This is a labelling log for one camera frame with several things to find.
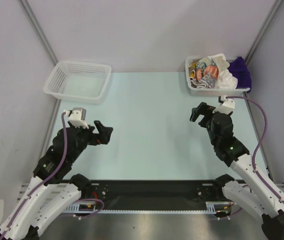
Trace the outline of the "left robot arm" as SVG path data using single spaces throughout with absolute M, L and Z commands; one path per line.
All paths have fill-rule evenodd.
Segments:
M 91 181 L 76 174 L 56 197 L 44 203 L 87 146 L 109 143 L 113 128 L 103 126 L 98 120 L 94 126 L 87 127 L 76 127 L 72 121 L 68 121 L 69 126 L 62 124 L 53 144 L 34 169 L 26 192 L 0 225 L 0 240 L 37 240 L 66 207 L 77 200 L 92 200 Z

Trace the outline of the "colourful rabbit print towel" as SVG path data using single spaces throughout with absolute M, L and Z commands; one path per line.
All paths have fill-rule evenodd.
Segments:
M 187 79 L 196 89 L 214 89 L 219 77 L 219 70 L 229 67 L 223 53 L 192 59 L 186 63 Z

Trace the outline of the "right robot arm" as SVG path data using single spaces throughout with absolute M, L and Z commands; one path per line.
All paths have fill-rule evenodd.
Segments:
M 219 107 L 202 102 L 191 112 L 192 122 L 203 116 L 198 124 L 207 130 L 216 156 L 248 186 L 244 188 L 225 174 L 220 177 L 224 183 L 215 185 L 212 195 L 218 201 L 231 200 L 256 218 L 267 239 L 284 240 L 284 192 L 253 163 L 249 150 L 234 136 L 234 109 L 235 102 L 227 99 Z

